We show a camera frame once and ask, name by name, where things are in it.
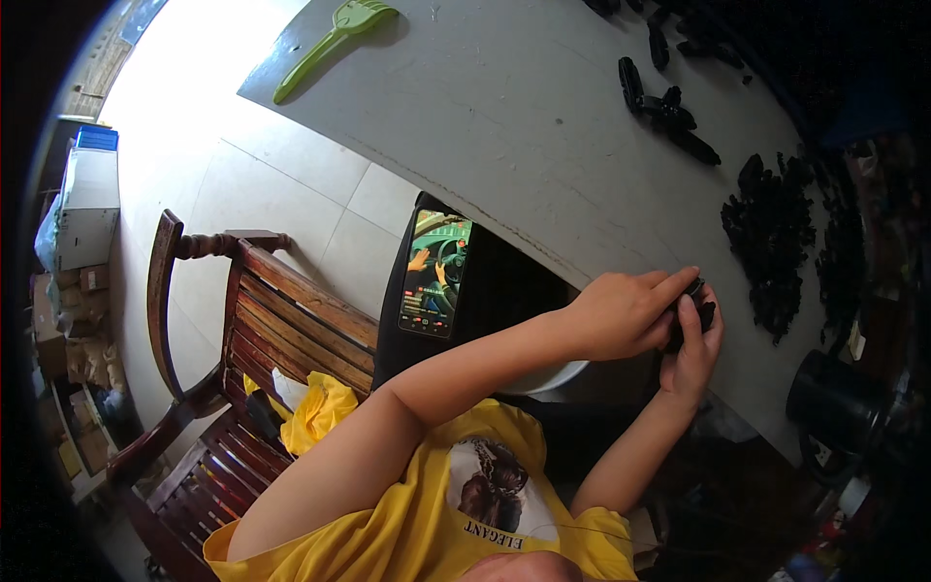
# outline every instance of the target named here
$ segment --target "white box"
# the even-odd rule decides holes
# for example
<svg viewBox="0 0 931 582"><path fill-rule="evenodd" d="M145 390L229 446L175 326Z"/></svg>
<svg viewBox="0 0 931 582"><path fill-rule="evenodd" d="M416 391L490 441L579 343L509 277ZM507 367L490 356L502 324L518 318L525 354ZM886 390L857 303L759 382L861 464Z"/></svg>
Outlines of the white box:
<svg viewBox="0 0 931 582"><path fill-rule="evenodd" d="M72 148L61 195L57 269L107 263L119 220L116 152Z"/></svg>

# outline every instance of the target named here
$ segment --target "phone screen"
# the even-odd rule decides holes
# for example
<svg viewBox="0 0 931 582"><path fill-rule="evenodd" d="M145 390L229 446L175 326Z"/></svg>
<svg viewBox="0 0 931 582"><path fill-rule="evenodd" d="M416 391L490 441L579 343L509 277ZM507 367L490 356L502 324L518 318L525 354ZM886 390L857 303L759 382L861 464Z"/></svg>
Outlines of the phone screen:
<svg viewBox="0 0 931 582"><path fill-rule="evenodd" d="M417 212L398 316L402 330L450 337L471 234L472 221L463 216Z"/></svg>

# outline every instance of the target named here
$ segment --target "white table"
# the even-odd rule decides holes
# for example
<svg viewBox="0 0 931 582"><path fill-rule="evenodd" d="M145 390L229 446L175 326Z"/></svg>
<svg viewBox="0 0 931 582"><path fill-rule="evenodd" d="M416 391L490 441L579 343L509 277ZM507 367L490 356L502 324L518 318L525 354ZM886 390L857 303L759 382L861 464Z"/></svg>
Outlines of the white table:
<svg viewBox="0 0 931 582"><path fill-rule="evenodd" d="M344 40L272 104L277 83L330 29L340 3L308 4L239 95L420 186L575 287L605 271L701 266L727 321L711 389L798 464L784 407L824 321L814 258L802 270L801 311L773 347L753 325L749 285L719 215L751 154L777 171L776 152L788 157L800 140L765 84L745 87L741 76L752 71L683 58L675 16L665 26L671 61L657 72L644 22L654 5L642 16L624 6L608 22L581 0L390 0L400 18ZM638 65L648 94L682 88L696 134L721 166L699 164L629 113L622 56ZM826 217L820 204L812 208L820 245Z"/></svg>

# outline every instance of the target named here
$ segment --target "blue crate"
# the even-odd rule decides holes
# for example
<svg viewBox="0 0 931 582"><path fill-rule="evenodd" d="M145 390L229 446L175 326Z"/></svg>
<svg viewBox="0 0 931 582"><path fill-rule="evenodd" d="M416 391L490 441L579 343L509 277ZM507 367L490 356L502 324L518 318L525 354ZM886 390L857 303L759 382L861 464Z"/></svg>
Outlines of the blue crate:
<svg viewBox="0 0 931 582"><path fill-rule="evenodd" d="M77 129L77 137L74 146L115 152L118 142L118 131L95 126L81 126Z"/></svg>

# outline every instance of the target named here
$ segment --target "hand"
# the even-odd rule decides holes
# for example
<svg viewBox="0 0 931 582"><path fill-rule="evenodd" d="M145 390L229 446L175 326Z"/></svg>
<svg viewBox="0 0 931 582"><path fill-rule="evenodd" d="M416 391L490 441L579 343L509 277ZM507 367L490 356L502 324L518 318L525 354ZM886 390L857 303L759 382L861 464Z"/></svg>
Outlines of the hand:
<svg viewBox="0 0 931 582"><path fill-rule="evenodd" d="M417 254L413 255L413 260L408 263L408 271L423 271L426 269L424 261L430 257L428 249L420 249Z"/></svg>
<svg viewBox="0 0 931 582"><path fill-rule="evenodd" d="M433 268L437 269L437 282L439 283L439 288L442 289L446 287L446 265L441 261L437 261L433 265Z"/></svg>
<svg viewBox="0 0 931 582"><path fill-rule="evenodd" d="M605 273L559 312L560 341L569 359L631 358L669 341L666 312L695 278L698 267L675 275Z"/></svg>
<svg viewBox="0 0 931 582"><path fill-rule="evenodd" d="M724 336L724 319L721 315L721 303L708 283L702 287L702 302L713 301L717 306L714 310L714 319L711 327L704 334L701 332L701 321L695 310L695 303L688 295L679 299L679 323L682 325L684 343L678 354L668 354L663 357L659 370L659 389L657 394L666 395L677 404L691 409L698 408L702 394L708 387L714 364L718 361L721 352L721 341Z"/></svg>

